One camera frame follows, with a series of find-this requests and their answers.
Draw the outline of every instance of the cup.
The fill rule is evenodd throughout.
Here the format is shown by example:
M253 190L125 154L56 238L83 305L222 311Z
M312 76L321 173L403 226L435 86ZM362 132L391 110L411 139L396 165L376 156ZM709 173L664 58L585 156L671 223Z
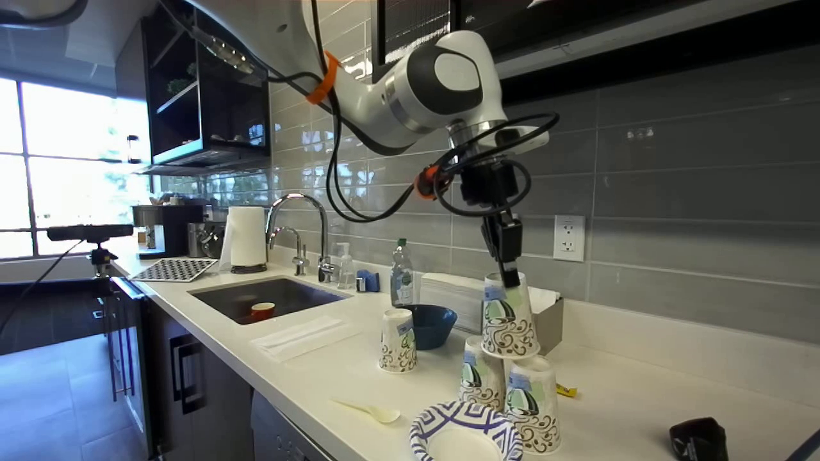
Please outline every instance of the cup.
M505 360L482 350L482 334L463 340L462 400L505 409Z
M528 359L541 350L530 290L526 277L518 277L518 286L503 286L494 277L485 277L482 337L490 355Z
M416 333L411 309L381 311L381 355L380 366L390 372L416 368Z
M275 302L253 302L250 305L250 322L275 317L275 306L277 306Z
M528 454L541 455L560 445L555 374L545 359L510 364L505 409Z

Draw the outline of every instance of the kitchen counter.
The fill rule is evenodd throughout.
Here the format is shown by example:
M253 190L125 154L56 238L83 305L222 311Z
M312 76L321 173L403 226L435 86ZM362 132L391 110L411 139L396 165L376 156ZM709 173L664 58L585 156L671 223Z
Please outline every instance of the kitchen counter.
M222 286L270 277L217 273L191 285L140 285L147 293L217 354L236 374L261 391L285 418L300 424L336 459L412 459L411 423L434 401L449 401L459 390L462 329L437 350L420 350L411 374L376 366L380 311L387 293L354 293L325 306L236 324L191 296L191 290ZM339 320L336 334L300 342L300 354L271 354L259 342L311 320ZM820 409L782 396L721 384L709 377L655 366L596 347L585 347L566 329L549 360L559 381L580 387L581 400L560 400L560 448L549 459L671 459L667 431L682 419L713 415L727 433L731 459L787 459L820 428ZM396 424L380 424L332 400L367 400L403 409Z

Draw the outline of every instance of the paper towel roll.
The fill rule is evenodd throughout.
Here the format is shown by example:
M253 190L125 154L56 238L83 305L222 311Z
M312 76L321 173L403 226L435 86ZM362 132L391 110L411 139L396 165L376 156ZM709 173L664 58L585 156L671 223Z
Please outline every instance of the paper towel roll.
M263 272L263 206L227 206L222 261L231 272Z

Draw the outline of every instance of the kitchen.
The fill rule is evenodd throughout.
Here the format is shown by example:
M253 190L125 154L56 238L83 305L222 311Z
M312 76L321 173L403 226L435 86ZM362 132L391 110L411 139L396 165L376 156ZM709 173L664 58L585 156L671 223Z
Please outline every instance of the kitchen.
M368 4L355 0L323 4L329 48L367 58ZM560 112L543 154L522 158L535 177L532 197L521 204L528 282L560 291L566 311L587 306L585 311L610 322L617 314L651 314L715 328L715 334L724 333L739 342L744 342L739 334L776 340L809 355L820 340L818 212L809 200L820 185L813 158L818 55L815 46L794 46L510 107L510 112ZM270 86L270 100L270 118L277 126L271 197L291 190L321 197L314 172L323 172L325 156L318 154L323 145L314 150L312 132L329 130L331 118L304 110L302 98L285 86ZM384 158L363 150L354 136L343 139L350 172L367 177L359 185L367 190L362 204L375 209L391 203L412 180L407 172L430 163L441 148L446 139L434 132L411 154ZM554 258L554 214L587 218L581 263ZM285 221L302 229L308 247L318 247L312 214ZM394 238L407 236L426 272L480 279L494 268L473 221L450 218L423 200L375 226L331 218L331 236L350 241L359 261L390 263ZM585 340L591 347L628 350L625 355L639 354L644 364L674 368L664 364L668 355L660 350L635 350L623 337ZM809 391L818 390L818 366L799 366L805 360L796 359L756 364L758 354L740 347L736 368L771 366L782 381L756 378L754 391L789 390L787 393L799 393L796 405L818 409ZM685 354L676 359L690 374L721 368L708 368Z

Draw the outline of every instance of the wall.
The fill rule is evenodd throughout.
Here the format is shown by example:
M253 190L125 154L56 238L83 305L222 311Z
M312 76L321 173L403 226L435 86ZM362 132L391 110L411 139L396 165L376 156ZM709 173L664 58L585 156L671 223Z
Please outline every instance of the wall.
M323 2L329 48L368 53L368 4ZM526 156L535 186L521 204L522 268L575 300L820 342L820 46L532 100L559 110L551 145ZM271 190L323 197L331 118L271 86ZM343 132L346 192L384 209L446 139L368 154ZM314 228L308 206L282 221ZM587 214L587 261L551 258L554 214ZM375 226L332 221L354 255L390 261L407 236L426 272L482 277L480 223L412 200Z

